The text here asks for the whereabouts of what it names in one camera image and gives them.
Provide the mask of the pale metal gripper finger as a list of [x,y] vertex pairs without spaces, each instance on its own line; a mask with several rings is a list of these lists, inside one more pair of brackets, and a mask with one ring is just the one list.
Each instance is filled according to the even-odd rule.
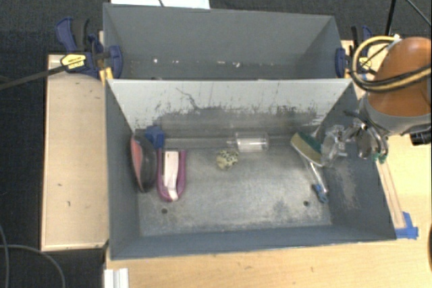
[[321,165],[330,167],[340,158],[346,158],[346,145],[343,142],[326,142],[321,146]]
[[353,137],[353,125],[333,125],[326,129],[325,139],[328,138],[334,143],[346,143],[350,142]]

